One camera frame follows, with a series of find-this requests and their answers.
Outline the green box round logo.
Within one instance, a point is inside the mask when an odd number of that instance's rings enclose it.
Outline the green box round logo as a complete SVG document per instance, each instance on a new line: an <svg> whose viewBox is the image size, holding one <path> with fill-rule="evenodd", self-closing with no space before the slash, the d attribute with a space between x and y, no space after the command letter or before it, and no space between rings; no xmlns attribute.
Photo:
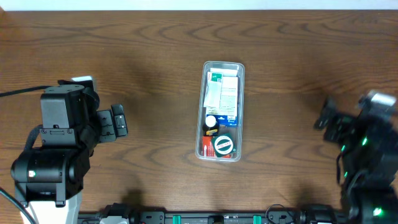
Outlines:
<svg viewBox="0 0 398 224"><path fill-rule="evenodd" d="M230 134L215 136L211 141L217 157L224 157L236 152L236 145Z"/></svg>

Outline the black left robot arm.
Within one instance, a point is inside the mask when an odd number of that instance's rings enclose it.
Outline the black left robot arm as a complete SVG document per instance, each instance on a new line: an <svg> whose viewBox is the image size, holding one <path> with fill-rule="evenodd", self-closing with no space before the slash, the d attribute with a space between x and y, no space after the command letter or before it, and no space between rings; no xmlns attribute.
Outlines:
<svg viewBox="0 0 398 224"><path fill-rule="evenodd" d="M76 223L94 148L127 134L122 105L95 111L64 128L54 122L32 130L11 167L24 223Z"/></svg>

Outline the dark bottle white cap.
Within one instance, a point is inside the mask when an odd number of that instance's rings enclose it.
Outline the dark bottle white cap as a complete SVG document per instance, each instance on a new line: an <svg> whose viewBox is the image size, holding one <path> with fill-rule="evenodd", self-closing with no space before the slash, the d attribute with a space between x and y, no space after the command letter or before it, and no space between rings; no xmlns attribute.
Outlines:
<svg viewBox="0 0 398 224"><path fill-rule="evenodd" d="M209 115L205 118L205 122L203 123L202 130L204 136L216 136L218 134L220 128L220 124L217 119L213 115Z"/></svg>

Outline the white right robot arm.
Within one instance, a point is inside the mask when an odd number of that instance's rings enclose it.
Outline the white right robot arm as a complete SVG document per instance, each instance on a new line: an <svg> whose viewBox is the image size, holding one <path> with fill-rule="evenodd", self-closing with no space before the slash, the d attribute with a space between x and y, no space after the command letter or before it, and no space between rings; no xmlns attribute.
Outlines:
<svg viewBox="0 0 398 224"><path fill-rule="evenodd" d="M341 207L350 223L397 223L397 130L391 122L395 101L363 96L357 116L325 100L314 128L339 145L336 181Z"/></svg>

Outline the blue white medicine box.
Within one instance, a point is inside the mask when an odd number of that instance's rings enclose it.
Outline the blue white medicine box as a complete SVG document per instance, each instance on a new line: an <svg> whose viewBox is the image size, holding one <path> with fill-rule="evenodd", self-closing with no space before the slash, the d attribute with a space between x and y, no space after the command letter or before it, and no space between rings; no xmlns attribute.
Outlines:
<svg viewBox="0 0 398 224"><path fill-rule="evenodd" d="M223 77L219 108L205 108L206 116L215 116L220 125L236 127L238 124L238 77Z"/></svg>

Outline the white green Panadol box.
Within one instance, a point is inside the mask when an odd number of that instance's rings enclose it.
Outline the white green Panadol box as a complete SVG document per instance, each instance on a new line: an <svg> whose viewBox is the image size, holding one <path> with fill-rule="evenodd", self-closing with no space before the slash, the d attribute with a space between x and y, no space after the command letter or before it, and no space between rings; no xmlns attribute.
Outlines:
<svg viewBox="0 0 398 224"><path fill-rule="evenodd" d="M207 72L206 93L204 107L219 108L221 99L221 87L223 74L218 72Z"/></svg>

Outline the red Panadol box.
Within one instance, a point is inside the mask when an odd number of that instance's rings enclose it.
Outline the red Panadol box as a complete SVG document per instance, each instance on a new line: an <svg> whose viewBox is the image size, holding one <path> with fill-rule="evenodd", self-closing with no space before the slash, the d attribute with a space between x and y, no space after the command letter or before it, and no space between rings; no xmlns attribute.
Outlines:
<svg viewBox="0 0 398 224"><path fill-rule="evenodd" d="M202 143L202 148L201 148L201 154L205 157L217 157L217 154L215 153L212 140L213 136L203 136L201 139Z"/></svg>

